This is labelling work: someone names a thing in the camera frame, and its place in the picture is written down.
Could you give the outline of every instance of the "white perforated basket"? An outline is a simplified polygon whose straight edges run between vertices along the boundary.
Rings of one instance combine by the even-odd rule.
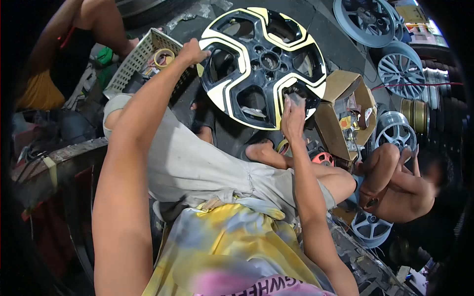
[[[103,94],[112,99],[127,86],[128,81],[135,71],[140,71],[143,64],[148,61],[151,54],[161,48],[171,49],[177,56],[182,48],[182,44],[171,37],[161,33],[155,28],[151,28],[145,37],[140,40],[138,45],[126,57],[123,63],[115,72],[109,84],[103,91]],[[184,81],[191,76],[191,72],[187,69],[182,75],[179,82],[174,87],[173,94],[184,84]]]

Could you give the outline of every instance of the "grey shorts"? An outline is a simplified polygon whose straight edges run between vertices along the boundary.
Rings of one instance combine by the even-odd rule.
[[[119,94],[110,100],[104,108],[103,122],[130,98]],[[104,126],[106,137],[111,132]],[[181,201],[196,207],[216,197],[224,203],[244,204],[241,198],[248,198],[249,207],[256,211],[264,213],[263,208],[271,205],[285,214],[284,221],[296,221],[293,169],[281,170],[235,158],[199,139],[169,108],[153,138],[147,170],[149,193],[157,204]],[[334,208],[336,203],[329,190],[321,182],[319,186],[326,208]]]

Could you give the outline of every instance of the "masking tape roll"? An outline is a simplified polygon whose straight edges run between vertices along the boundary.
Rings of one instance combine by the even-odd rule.
[[[162,62],[159,63],[156,61],[156,58],[160,57],[161,55],[166,55],[164,64]],[[155,61],[155,65],[158,67],[158,69],[164,69],[167,65],[171,64],[171,62],[174,60],[174,57],[174,52],[171,49],[162,48],[155,53],[153,60]]]

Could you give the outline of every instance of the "grey primer wheel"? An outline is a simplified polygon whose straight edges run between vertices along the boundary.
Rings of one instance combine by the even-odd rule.
[[[365,249],[380,246],[390,234],[393,223],[379,219],[376,216],[362,211],[357,213],[351,223],[352,230],[365,244]]]
[[[425,76],[418,54],[409,45],[392,41],[382,49],[384,57],[378,65],[380,79],[395,94],[409,99],[420,96],[425,89]]]
[[[384,143],[392,143],[400,152],[408,145],[412,151],[416,148],[415,131],[408,124],[407,118],[400,112],[389,111],[380,116],[377,122],[375,148]]]
[[[393,39],[395,41],[401,41],[403,39],[403,34],[408,32],[408,28],[405,26],[405,19],[398,14],[397,10],[392,5],[390,5],[390,8],[395,17],[395,36]]]
[[[335,0],[333,11],[342,29],[363,45],[384,47],[395,36],[395,17],[384,0]]]

